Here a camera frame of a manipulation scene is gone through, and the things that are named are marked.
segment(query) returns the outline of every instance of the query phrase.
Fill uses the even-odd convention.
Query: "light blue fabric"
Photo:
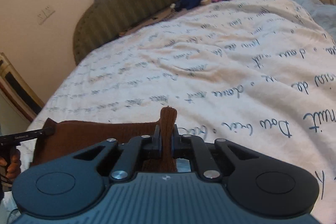
[[[313,20],[325,29],[336,42],[336,6],[323,4],[319,0],[293,0],[311,15]]]

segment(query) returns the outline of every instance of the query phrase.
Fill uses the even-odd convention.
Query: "brown fabric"
[[[55,134],[37,139],[34,159],[31,166],[74,153],[88,146],[115,138],[119,143],[127,143],[132,137],[153,135],[157,124],[162,137],[162,158],[147,160],[143,171],[175,172],[176,162],[171,157],[171,133],[177,111],[171,107],[161,110],[160,120],[147,123],[95,123],[83,121],[64,121],[56,123],[48,118],[45,127],[55,127]]]

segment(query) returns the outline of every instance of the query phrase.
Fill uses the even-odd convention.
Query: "wall outlet plate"
[[[47,19],[47,16],[44,14],[44,12],[41,10],[40,13],[37,15],[37,22],[39,25],[42,25],[43,22]]]
[[[43,9],[43,13],[46,15],[46,17],[50,17],[54,12],[55,10],[51,5],[48,5]]]

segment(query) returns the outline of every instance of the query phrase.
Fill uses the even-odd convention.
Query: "metal pin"
[[[207,170],[203,173],[203,175],[208,178],[208,179],[216,179],[218,178],[221,174],[216,171],[216,170]]]
[[[111,177],[114,178],[114,179],[124,179],[127,176],[128,176],[127,172],[123,171],[123,170],[114,171],[111,174]]]

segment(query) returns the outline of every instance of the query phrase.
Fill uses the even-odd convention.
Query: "white blanket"
[[[152,122],[169,105],[181,134],[226,138],[311,172],[320,185],[312,214],[334,224],[335,54],[295,2],[215,3],[90,53],[29,129],[48,117]],[[34,144],[20,148],[23,170]]]

